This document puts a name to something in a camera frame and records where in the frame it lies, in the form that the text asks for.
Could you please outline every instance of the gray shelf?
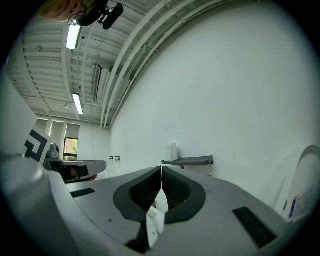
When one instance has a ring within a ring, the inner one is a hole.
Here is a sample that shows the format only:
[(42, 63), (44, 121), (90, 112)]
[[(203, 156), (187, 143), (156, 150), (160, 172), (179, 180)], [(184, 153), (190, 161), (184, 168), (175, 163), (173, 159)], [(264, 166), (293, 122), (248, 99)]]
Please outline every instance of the gray shelf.
[(186, 158), (178, 158), (175, 161), (161, 161), (163, 165), (174, 165), (181, 166), (184, 169), (184, 166), (205, 166), (205, 165), (213, 165), (214, 157), (212, 155), (209, 156), (199, 156), (199, 157), (186, 157)]

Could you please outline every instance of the black vent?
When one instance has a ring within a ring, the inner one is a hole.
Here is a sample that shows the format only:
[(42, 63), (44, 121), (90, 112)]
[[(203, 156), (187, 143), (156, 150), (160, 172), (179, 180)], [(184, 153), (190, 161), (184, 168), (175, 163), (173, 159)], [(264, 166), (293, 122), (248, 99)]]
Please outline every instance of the black vent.
[(247, 207), (232, 212), (260, 248), (276, 239), (276, 236)]
[(74, 191), (74, 192), (71, 192), (71, 196), (73, 198), (78, 198), (78, 197), (82, 197), (82, 196), (85, 196), (85, 195), (89, 195), (91, 193), (94, 193), (96, 192), (95, 190), (93, 190), (92, 188), (86, 188), (86, 189), (83, 189), (83, 190), (78, 190), (78, 191)]
[(129, 191), (129, 196), (138, 206), (149, 211), (161, 189), (161, 173), (154, 173), (146, 178), (141, 183), (132, 187)]
[(168, 201), (169, 210), (184, 203), (191, 194), (189, 185), (168, 172), (162, 177), (162, 188)]

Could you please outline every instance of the pipe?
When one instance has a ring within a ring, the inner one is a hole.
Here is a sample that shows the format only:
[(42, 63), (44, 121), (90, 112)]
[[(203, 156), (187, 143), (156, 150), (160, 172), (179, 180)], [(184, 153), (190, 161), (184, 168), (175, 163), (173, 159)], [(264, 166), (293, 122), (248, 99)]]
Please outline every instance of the pipe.
[(58, 100), (58, 99), (54, 99), (54, 98), (26, 96), (26, 95), (21, 95), (21, 94), (20, 94), (20, 96), (23, 98), (28, 98), (28, 99), (44, 99), (44, 100), (59, 102), (59, 103), (64, 103), (64, 104), (67, 104), (67, 103), (73, 104), (74, 103), (73, 101), (64, 101), (64, 100)]
[(110, 75), (111, 75), (111, 72), (110, 72), (110, 70), (108, 70), (108, 74), (106, 74), (106, 78), (105, 78), (104, 85), (103, 85), (102, 95), (105, 95), (105, 92), (107, 89), (106, 87), (107, 87), (108, 81), (110, 79)]
[(89, 47), (89, 41), (92, 36), (92, 32), (94, 31), (95, 24), (93, 23), (92, 28), (90, 30), (89, 36), (88, 36), (88, 41), (86, 42), (86, 47), (84, 51), (84, 56), (83, 56), (83, 66), (82, 66), (82, 98), (83, 98), (83, 105), (85, 105), (85, 67), (86, 67), (86, 58), (87, 58), (87, 52), (88, 52), (88, 47)]
[(134, 28), (134, 30), (129, 35), (128, 39), (125, 41), (118, 57), (116, 58), (116, 61), (114, 63), (109, 82), (107, 84), (107, 90), (103, 96), (103, 104), (102, 104), (102, 111), (101, 111), (101, 121), (100, 121), (100, 127), (102, 128), (103, 122), (104, 122), (104, 113), (106, 110), (106, 104), (108, 99), (109, 90), (111, 88), (111, 85), (113, 84), (116, 72), (121, 64), (122, 59), (124, 58), (127, 50), (129, 49), (131, 43), (136, 38), (137, 34), (144, 28), (144, 26), (151, 20), (151, 18), (160, 11), (164, 6), (166, 6), (167, 3), (171, 2), (172, 0), (161, 0), (155, 7), (153, 7), (147, 14), (144, 16), (144, 18), (139, 22), (139, 24)]
[(80, 45), (79, 45), (79, 50), (78, 50), (78, 60), (77, 60), (77, 65), (76, 65), (76, 77), (78, 80), (78, 89), (79, 89), (79, 58), (80, 58), (80, 51), (81, 51), (81, 45), (82, 45), (82, 40), (80, 41)]
[(147, 63), (147, 61), (150, 59), (150, 57), (152, 56), (152, 54), (157, 50), (157, 48), (179, 27), (181, 26), (183, 23), (185, 23), (189, 18), (193, 17), (194, 15), (196, 15), (197, 13), (203, 11), (204, 9), (208, 8), (208, 7), (213, 7), (213, 5), (220, 3), (220, 2), (224, 2), (223, 0), (213, 0), (211, 2), (208, 2), (202, 6), (200, 6), (199, 8), (195, 9), (194, 11), (190, 12), (189, 14), (187, 14), (186, 16), (184, 16), (182, 19), (180, 19), (180, 21), (178, 21), (169, 31), (167, 31), (166, 33), (164, 33), (164, 36), (157, 42), (157, 44), (152, 48), (152, 50), (149, 52), (149, 54), (146, 56), (146, 58), (144, 59), (143, 63), (140, 65), (139, 69), (137, 70), (137, 72), (135, 73), (134, 77), (132, 78), (128, 88), (126, 89), (116, 111), (114, 112), (114, 116), (113, 119), (110, 123), (110, 127), (112, 126), (115, 117), (118, 113), (119, 108), (121, 107), (126, 95), (128, 94), (131, 86), (133, 85), (133, 83), (135, 82), (135, 80), (137, 79), (139, 73), (141, 72), (141, 70), (143, 69), (143, 67), (145, 66), (145, 64)]
[(102, 44), (102, 41), (104, 40), (104, 38), (105, 38), (105, 33), (102, 34), (102, 37), (101, 37), (101, 40), (99, 43), (99, 47), (98, 47), (98, 51), (96, 52), (96, 57), (94, 60), (95, 67), (93, 70), (93, 77), (92, 77), (92, 83), (91, 83), (91, 88), (92, 88), (91, 89), (91, 97), (92, 97), (92, 99), (94, 98), (94, 82), (95, 82), (95, 73), (96, 73), (96, 69), (97, 69), (97, 60), (98, 60), (101, 44)]
[(116, 98), (115, 98), (115, 102), (117, 102), (117, 99), (119, 97), (119, 94), (123, 88), (123, 86), (125, 86), (127, 80), (129, 79), (129, 77), (131, 76), (131, 73), (134, 71), (134, 68), (136, 67), (136, 65), (139, 63), (140, 59), (142, 58), (143, 54), (146, 52), (146, 50), (148, 49), (148, 47), (146, 45), (144, 45), (142, 47), (142, 51), (141, 53), (139, 54), (139, 56), (136, 58), (134, 64), (132, 65), (132, 67), (130, 68), (128, 74), (126, 75), (125, 79), (123, 80), (122, 84), (121, 84), (121, 87), (120, 87), (120, 90), (118, 90), (118, 93), (116, 95)]
[(131, 1), (134, 2), (136, 5), (138, 5), (138, 6), (142, 7), (142, 8), (145, 8), (145, 9), (150, 9), (150, 8), (154, 7), (157, 4), (157, 2), (155, 2), (150, 6), (143, 6), (143, 5), (141, 5), (140, 3), (138, 3), (138, 2), (136, 2), (134, 0), (131, 0)]
[[(140, 41), (138, 42), (138, 44), (135, 46), (135, 48), (133, 49), (133, 51), (131, 52), (129, 58), (126, 60), (119, 76), (118, 79), (114, 85), (112, 94), (111, 94), (111, 98), (108, 104), (108, 108), (106, 111), (106, 120), (108, 119), (108, 115), (110, 113), (111, 110), (111, 106), (113, 104), (114, 98), (115, 98), (115, 94), (118, 90), (118, 87), (121, 83), (121, 80), (123, 78), (123, 76), (125, 75), (128, 67), (130, 66), (133, 58), (135, 57), (135, 55), (139, 52), (139, 50), (142, 48), (142, 46), (146, 43), (146, 41), (150, 38), (150, 36), (152, 36), (152, 34), (161, 27), (161, 25), (163, 23), (165, 23), (167, 20), (169, 20), (173, 15), (177, 14), (179, 10), (181, 10), (182, 8), (186, 7), (189, 4), (192, 4), (193, 2), (195, 2), (196, 0), (185, 0), (182, 3), (178, 4), (176, 7), (172, 7), (164, 16), (162, 16), (147, 32), (146, 34), (144, 34), (144, 36), (140, 39)], [(104, 127), (106, 128), (107, 126), (107, 121), (104, 121)]]
[[(250, 2), (250, 1), (251, 1), (251, 0), (226, 0), (226, 1), (218, 2), (216, 6), (210, 6), (208, 9), (204, 10), (204, 11), (206, 12), (206, 11), (214, 8), (214, 10), (212, 10), (212, 11), (210, 11), (210, 12), (208, 12), (208, 13), (204, 13), (204, 14), (203, 14), (203, 17), (205, 17), (205, 16), (207, 16), (207, 15), (209, 15), (209, 14), (212, 14), (213, 12), (216, 12), (216, 11), (220, 10), (221, 8), (224, 8), (224, 7), (226, 7), (226, 6), (230, 5), (230, 4)], [(195, 17), (197, 17), (197, 16), (199, 16), (199, 15), (201, 15), (201, 13), (195, 14), (195, 15), (192, 17), (192, 19), (194, 19)], [(183, 27), (183, 29), (186, 29), (187, 27), (191, 26), (193, 23), (197, 22), (198, 20), (202, 19), (203, 17), (201, 16), (201, 17), (198, 17), (198, 18), (190, 21), (187, 25), (185, 25), (185, 26)], [(159, 53), (159, 52), (163, 49), (163, 47), (165, 47), (165, 45), (166, 45), (172, 38), (173, 38), (173, 37), (170, 37), (167, 41), (165, 41), (165, 42), (161, 45), (161, 48), (160, 48), (160, 49), (157, 49), (156, 51)]]

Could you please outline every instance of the ceiling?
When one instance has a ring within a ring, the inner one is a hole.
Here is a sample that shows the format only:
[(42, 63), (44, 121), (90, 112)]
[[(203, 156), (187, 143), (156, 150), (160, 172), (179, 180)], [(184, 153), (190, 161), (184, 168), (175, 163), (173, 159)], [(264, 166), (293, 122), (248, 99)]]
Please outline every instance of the ceiling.
[[(11, 51), (6, 72), (35, 114), (110, 127), (147, 61), (182, 29), (206, 14), (240, 1), (167, 0), (167, 5), (156, 0), (119, 2), (124, 12), (114, 25), (109, 30), (103, 30), (97, 23), (84, 27), (75, 50), (66, 48), (69, 31), (66, 22), (39, 16), (29, 22)], [(159, 10), (148, 18), (149, 12), (157, 7)], [(144, 24), (141, 29), (136, 28), (139, 23)], [(114, 72), (114, 79), (109, 80), (103, 95), (105, 104), (93, 100), (97, 64), (110, 67), (111, 77)], [(72, 93), (80, 94), (83, 115), (78, 115)]]

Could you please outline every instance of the label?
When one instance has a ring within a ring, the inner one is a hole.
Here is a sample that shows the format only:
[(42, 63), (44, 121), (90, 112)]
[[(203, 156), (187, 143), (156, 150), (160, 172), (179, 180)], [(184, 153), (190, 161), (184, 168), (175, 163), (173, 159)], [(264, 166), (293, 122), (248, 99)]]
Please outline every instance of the label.
[(311, 199), (312, 189), (308, 189), (306, 192), (295, 196), (292, 201), (289, 219), (296, 219), (306, 215), (310, 208)]

